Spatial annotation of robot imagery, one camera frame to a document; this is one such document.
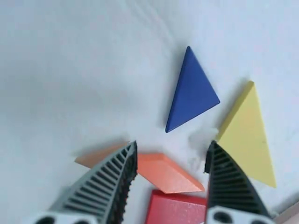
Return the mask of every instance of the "screw hole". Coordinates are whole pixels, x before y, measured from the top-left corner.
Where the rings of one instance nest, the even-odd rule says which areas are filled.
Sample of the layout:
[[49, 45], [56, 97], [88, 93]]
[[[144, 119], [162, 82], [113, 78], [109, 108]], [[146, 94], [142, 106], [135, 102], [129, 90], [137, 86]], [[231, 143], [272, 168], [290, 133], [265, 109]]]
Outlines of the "screw hole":
[[214, 214], [214, 219], [220, 223], [227, 223], [227, 224], [233, 223], [231, 216], [229, 214], [227, 214], [225, 212], [221, 212], [221, 211], [216, 212]]
[[36, 222], [36, 224], [54, 224], [54, 223], [55, 223], [55, 219], [53, 217], [50, 217], [50, 216], [41, 218], [40, 220], [38, 220]]

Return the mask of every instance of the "wooden block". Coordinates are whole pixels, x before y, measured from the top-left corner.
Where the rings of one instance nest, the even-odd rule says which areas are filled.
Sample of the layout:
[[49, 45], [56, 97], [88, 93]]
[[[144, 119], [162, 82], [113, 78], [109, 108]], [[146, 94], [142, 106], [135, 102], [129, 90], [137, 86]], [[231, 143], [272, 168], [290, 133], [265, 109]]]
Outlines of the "wooden block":
[[162, 153], [138, 154], [138, 173], [166, 194], [205, 191], [200, 182]]
[[92, 152], [83, 156], [79, 156], [75, 159], [75, 162], [78, 164], [81, 164], [88, 168], [93, 168], [95, 165], [97, 165], [100, 161], [105, 159], [108, 155], [111, 153], [114, 153], [117, 149], [126, 146], [128, 143], [124, 142], [115, 146], [111, 146], [109, 148], [106, 148], [104, 150]]
[[154, 190], [145, 224], [201, 224], [205, 214], [205, 198]]
[[299, 223], [299, 202], [282, 212], [274, 219], [276, 224]]
[[276, 187], [254, 82], [236, 100], [216, 140], [247, 176]]

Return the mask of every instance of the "orange parallelogram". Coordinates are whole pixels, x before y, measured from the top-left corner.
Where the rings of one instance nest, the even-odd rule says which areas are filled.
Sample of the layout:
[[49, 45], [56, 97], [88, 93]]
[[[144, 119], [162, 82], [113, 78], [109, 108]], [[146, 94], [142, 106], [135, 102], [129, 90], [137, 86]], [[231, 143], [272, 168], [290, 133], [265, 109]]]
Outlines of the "orange parallelogram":
[[163, 153], [138, 154], [138, 173], [166, 194], [205, 191], [200, 182]]

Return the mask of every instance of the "geometric shape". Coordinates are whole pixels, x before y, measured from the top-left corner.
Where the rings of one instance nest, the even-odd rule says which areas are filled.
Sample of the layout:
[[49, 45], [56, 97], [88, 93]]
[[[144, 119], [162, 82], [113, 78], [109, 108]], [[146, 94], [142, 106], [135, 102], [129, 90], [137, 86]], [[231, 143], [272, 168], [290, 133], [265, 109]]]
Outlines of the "geometric shape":
[[121, 223], [131, 181], [137, 175], [137, 144], [118, 149], [95, 165], [51, 206], [51, 211], [96, 216]]
[[219, 103], [220, 100], [188, 46], [165, 131], [172, 131]]
[[115, 146], [111, 146], [101, 151], [92, 152], [75, 159], [75, 162], [88, 168], [93, 168], [100, 161], [105, 159], [108, 155], [115, 152], [117, 149], [126, 146], [128, 142], [124, 142]]
[[254, 82], [245, 86], [221, 125], [216, 141], [247, 176], [276, 187]]
[[270, 217], [251, 182], [225, 149], [212, 141], [209, 150], [212, 158], [207, 209], [221, 206]]
[[153, 190], [145, 224], [200, 224], [205, 213], [205, 198]]
[[203, 185], [162, 153], [138, 154], [138, 171], [166, 194], [205, 191]]

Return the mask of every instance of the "tangram piece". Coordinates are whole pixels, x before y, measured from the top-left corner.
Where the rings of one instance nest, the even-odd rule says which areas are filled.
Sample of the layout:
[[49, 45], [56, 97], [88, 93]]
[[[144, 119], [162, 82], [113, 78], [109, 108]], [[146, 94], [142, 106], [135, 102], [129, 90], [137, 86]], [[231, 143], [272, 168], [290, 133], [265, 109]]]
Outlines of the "tangram piece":
[[205, 214], [205, 198], [153, 190], [145, 224], [201, 224]]
[[115, 146], [111, 146], [109, 148], [106, 148], [104, 150], [92, 152], [83, 156], [79, 156], [75, 159], [75, 162], [78, 164], [81, 164], [88, 168], [93, 168], [95, 165], [97, 165], [100, 161], [105, 159], [108, 155], [111, 153], [114, 153], [117, 149], [126, 146], [128, 143], [124, 142]]
[[138, 173], [166, 194], [205, 191], [200, 182], [162, 153], [138, 154]]
[[213, 87], [188, 46], [165, 131], [172, 131], [219, 103]]
[[247, 83], [216, 140], [247, 176], [276, 187], [254, 82]]

